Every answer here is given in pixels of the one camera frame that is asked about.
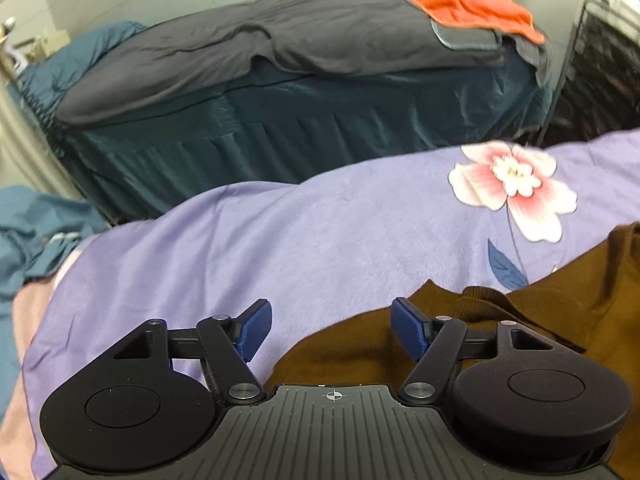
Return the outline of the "brown knit sweater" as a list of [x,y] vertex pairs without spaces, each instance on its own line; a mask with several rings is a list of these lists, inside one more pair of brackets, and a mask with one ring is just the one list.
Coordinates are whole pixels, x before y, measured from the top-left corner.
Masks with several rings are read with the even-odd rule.
[[634,479],[639,229],[515,292],[425,283],[312,334],[268,386],[384,384],[287,418],[279,479]]

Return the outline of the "lavender floral bed sheet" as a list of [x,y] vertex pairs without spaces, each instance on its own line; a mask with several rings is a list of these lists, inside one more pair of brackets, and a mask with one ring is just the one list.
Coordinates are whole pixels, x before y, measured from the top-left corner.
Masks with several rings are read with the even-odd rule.
[[273,328],[260,379],[300,340],[434,282],[508,292],[639,218],[639,135],[535,150],[489,142],[362,162],[301,184],[202,193],[152,221],[80,242],[13,298],[21,373],[1,425],[1,473],[53,466],[46,397],[148,318],[172,328],[258,298]]

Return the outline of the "blue quilt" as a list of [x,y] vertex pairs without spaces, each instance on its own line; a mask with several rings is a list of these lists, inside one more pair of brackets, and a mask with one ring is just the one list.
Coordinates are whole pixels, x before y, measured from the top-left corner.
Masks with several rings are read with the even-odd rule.
[[[24,98],[46,119],[90,68],[144,26],[124,21],[72,41],[17,78]],[[1,182],[1,411],[11,404],[22,364],[14,336],[13,301],[23,286],[56,273],[68,255],[106,223],[89,203],[41,193],[20,182]]]

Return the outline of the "dark teal bed skirt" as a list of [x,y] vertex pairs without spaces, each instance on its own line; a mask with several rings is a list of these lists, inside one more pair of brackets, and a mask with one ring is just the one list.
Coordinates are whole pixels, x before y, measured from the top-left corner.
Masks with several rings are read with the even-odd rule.
[[513,49],[498,67],[362,77],[259,61],[237,80],[99,125],[61,126],[48,141],[81,192],[126,222],[228,184],[296,184],[369,159],[512,141],[542,125],[551,99]]

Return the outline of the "grey folded cloth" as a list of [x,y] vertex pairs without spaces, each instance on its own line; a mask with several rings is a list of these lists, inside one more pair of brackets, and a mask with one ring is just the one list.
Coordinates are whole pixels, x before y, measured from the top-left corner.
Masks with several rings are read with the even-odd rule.
[[499,51],[501,39],[492,29],[448,27],[431,20],[435,37],[454,51]]

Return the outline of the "orange towel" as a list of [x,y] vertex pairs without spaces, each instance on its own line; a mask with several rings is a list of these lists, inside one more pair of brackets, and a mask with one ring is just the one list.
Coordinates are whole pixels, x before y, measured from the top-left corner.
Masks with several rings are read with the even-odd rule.
[[533,14],[513,0],[408,0],[439,25],[481,28],[521,36],[544,44],[546,36],[536,29]]

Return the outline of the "dark grey blanket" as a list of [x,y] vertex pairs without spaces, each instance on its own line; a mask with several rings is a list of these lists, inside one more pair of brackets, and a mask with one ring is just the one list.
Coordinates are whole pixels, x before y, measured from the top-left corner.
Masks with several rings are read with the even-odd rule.
[[62,99],[56,118],[85,127],[246,75],[256,58],[294,74],[368,76],[499,66],[508,44],[550,74],[546,46],[494,32],[499,51],[454,51],[408,0],[255,0],[221,6],[139,32],[103,55]]

